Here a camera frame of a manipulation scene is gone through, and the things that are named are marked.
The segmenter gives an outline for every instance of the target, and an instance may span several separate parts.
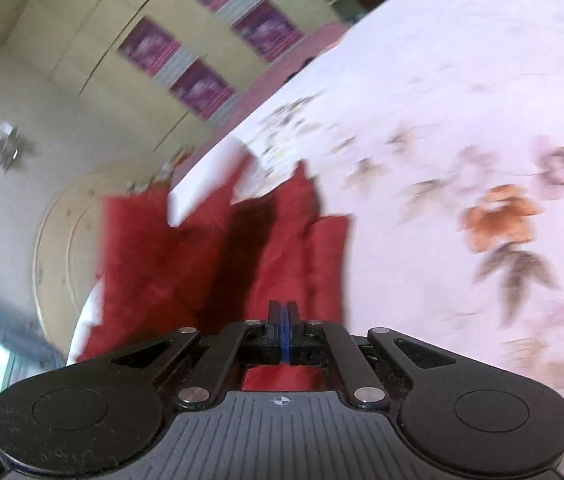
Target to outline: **leaf print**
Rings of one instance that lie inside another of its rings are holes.
[[[298,135],[309,134],[311,132],[315,132],[316,130],[319,130],[321,126],[322,125],[319,123],[306,123],[299,130],[297,130],[297,134]]]
[[[406,222],[410,222],[418,216],[421,216],[422,213],[424,213],[424,211],[427,209],[428,202],[428,195],[415,195],[404,206],[404,209],[402,210],[401,223],[406,224]]]
[[[306,97],[302,97],[293,101],[292,103],[278,106],[275,110],[273,110],[270,114],[264,117],[259,124],[265,124],[266,126],[286,126],[289,124],[294,118],[295,115],[302,111],[304,105],[310,103],[311,101],[318,98],[322,92],[319,92],[315,95],[309,95]]]
[[[488,254],[485,259],[482,260],[480,266],[478,267],[475,277],[473,278],[473,283],[479,283],[484,280],[491,272],[499,269],[504,265],[508,259],[515,254],[512,250],[515,244],[509,242],[501,245],[492,253]]]
[[[414,148],[413,128],[400,127],[398,132],[387,140],[387,144],[394,146],[396,155],[403,157],[405,160],[411,160]]]
[[[372,181],[384,172],[382,164],[374,164],[370,158],[363,158],[357,163],[354,173],[345,178],[345,189],[350,186],[357,186],[363,192],[368,191]]]
[[[506,312],[504,313],[504,320],[502,325],[509,325],[518,311],[528,294],[528,286],[526,285],[526,275],[528,268],[524,266],[524,258],[518,257],[511,269],[505,276],[502,283],[502,292],[504,294],[504,302]]]
[[[342,151],[344,148],[347,148],[348,146],[350,146],[351,144],[353,144],[355,142],[355,140],[357,139],[357,136],[353,136],[353,137],[349,137],[347,140],[345,140],[344,142],[339,143],[337,146],[335,146],[334,148],[332,148],[331,153],[333,155],[335,155],[336,153]]]
[[[529,269],[529,276],[547,288],[558,288],[548,264],[537,254],[527,251],[520,252],[520,258],[524,260],[524,267]]]
[[[444,187],[446,187],[446,182],[438,178],[413,184],[409,188],[411,200],[402,210],[401,223],[410,222],[422,215],[431,200],[440,200]]]

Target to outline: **floral bedspread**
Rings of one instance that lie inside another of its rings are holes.
[[[231,135],[354,216],[347,325],[564,396],[564,0],[389,0]],[[564,461],[561,466],[564,473]]]

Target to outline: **white bed sheet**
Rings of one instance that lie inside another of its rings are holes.
[[[388,326],[564,395],[564,0],[390,0],[223,139],[199,174],[235,139],[267,174],[251,195],[303,158],[324,212],[354,216],[351,333]],[[500,205],[526,208],[514,226],[461,230],[502,185],[515,196]],[[515,240],[537,255],[535,279],[506,260],[474,283],[490,253],[472,241],[486,248],[485,236],[491,251]]]

